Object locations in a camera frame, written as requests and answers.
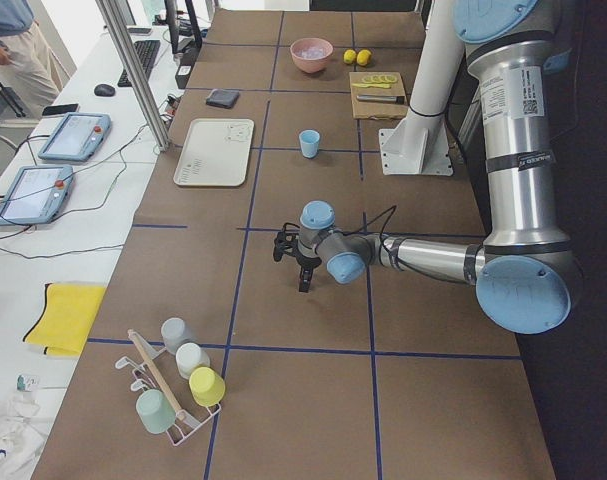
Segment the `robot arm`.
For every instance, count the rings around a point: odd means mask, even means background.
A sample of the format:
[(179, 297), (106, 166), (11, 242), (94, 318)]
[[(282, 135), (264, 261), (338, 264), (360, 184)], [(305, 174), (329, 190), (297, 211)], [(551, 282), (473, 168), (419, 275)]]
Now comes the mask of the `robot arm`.
[(556, 223), (544, 76), (569, 58), (572, 1), (436, 1), (406, 116), (379, 133), (387, 175), (443, 175), (445, 119), (457, 71), (478, 80), (492, 230), (456, 245), (340, 230), (333, 208), (312, 201), (299, 229), (280, 232), (273, 254), (294, 256), (307, 291), (324, 266), (339, 283), (371, 264), (472, 285), (484, 313), (520, 334), (560, 325), (576, 304), (582, 273)]

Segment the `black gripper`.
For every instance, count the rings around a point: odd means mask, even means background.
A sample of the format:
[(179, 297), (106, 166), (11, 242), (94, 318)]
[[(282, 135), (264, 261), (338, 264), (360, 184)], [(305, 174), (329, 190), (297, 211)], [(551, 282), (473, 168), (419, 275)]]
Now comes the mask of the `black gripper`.
[(312, 283), (313, 270), (322, 264), (322, 260), (316, 256), (305, 255), (299, 248), (296, 249), (295, 256), (300, 266), (298, 291), (308, 292)]

